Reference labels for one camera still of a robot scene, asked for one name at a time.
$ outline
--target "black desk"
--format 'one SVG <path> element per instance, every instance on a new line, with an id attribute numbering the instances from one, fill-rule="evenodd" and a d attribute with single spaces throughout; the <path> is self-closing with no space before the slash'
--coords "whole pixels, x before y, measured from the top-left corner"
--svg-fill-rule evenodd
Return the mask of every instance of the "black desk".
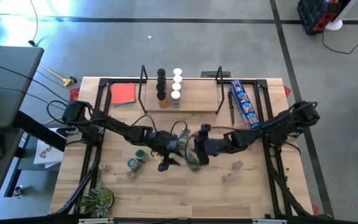
<path id="1" fill-rule="evenodd" d="M 44 50 L 38 47 L 0 46 L 0 66 L 32 78 L 43 53 Z M 7 146 L 7 153 L 4 159 L 0 160 L 0 188 L 24 131 L 64 151 L 64 138 L 19 111 L 25 97 L 24 93 L 31 83 L 28 78 L 0 68 L 0 86 L 20 90 L 0 89 L 0 132 L 5 135 Z"/>

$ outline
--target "green can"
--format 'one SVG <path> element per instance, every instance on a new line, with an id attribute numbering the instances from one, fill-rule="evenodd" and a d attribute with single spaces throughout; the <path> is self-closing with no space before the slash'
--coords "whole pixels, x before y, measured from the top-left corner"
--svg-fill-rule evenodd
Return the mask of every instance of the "green can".
<path id="1" fill-rule="evenodd" d="M 147 155 L 144 150 L 139 149 L 135 152 L 135 158 L 141 163 L 146 163 L 149 159 L 149 155 Z"/>
<path id="2" fill-rule="evenodd" d="M 142 167 L 142 164 L 133 158 L 128 160 L 127 165 L 134 172 L 137 172 Z"/>

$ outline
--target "white cap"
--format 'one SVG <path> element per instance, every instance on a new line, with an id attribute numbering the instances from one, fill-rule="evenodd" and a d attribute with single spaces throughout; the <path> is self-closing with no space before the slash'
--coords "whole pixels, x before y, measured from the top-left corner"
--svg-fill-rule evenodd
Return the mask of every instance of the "white cap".
<path id="1" fill-rule="evenodd" d="M 174 99 L 174 100 L 179 99 L 179 98 L 180 98 L 180 92 L 179 92 L 179 91 L 172 91 L 171 97 L 172 97 L 172 99 Z"/>
<path id="2" fill-rule="evenodd" d="M 181 88 L 180 83 L 173 83 L 173 84 L 172 84 L 172 90 L 174 90 L 174 91 L 179 91 L 180 88 Z"/>
<path id="3" fill-rule="evenodd" d="M 175 75 L 173 77 L 173 82 L 181 83 L 182 77 L 180 75 Z"/>
<path id="4" fill-rule="evenodd" d="M 181 75 L 181 69 L 180 69 L 180 68 L 175 68 L 175 69 L 173 70 L 173 74 L 174 74 L 174 75 Z"/>

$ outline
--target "wooden shelf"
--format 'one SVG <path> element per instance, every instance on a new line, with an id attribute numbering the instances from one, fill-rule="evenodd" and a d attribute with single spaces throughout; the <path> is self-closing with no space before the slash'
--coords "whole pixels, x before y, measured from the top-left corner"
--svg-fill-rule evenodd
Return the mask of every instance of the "wooden shelf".
<path id="1" fill-rule="evenodd" d="M 215 80 L 182 81 L 180 107 L 172 107 L 173 80 L 167 80 L 167 107 L 160 108 L 157 99 L 157 80 L 148 79 L 145 91 L 147 111 L 216 112 L 218 110 L 218 88 Z"/>

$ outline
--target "red notebook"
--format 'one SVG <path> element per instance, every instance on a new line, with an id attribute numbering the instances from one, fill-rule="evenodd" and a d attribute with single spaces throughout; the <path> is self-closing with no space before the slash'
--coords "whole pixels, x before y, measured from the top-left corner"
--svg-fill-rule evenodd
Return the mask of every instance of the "red notebook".
<path id="1" fill-rule="evenodd" d="M 111 103 L 113 105 L 122 105 L 135 102 L 135 84 L 133 83 L 115 83 L 111 85 Z"/>

